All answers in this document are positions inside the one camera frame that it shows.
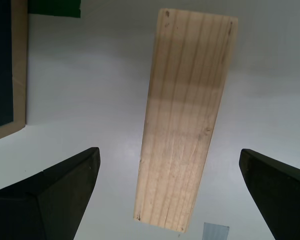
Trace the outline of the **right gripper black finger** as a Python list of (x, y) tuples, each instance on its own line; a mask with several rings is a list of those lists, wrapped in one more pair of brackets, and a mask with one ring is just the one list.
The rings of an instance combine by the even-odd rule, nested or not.
[(100, 165), (91, 147), (0, 189), (0, 240), (74, 239)]
[(246, 187), (276, 240), (300, 240), (300, 169), (242, 149)]

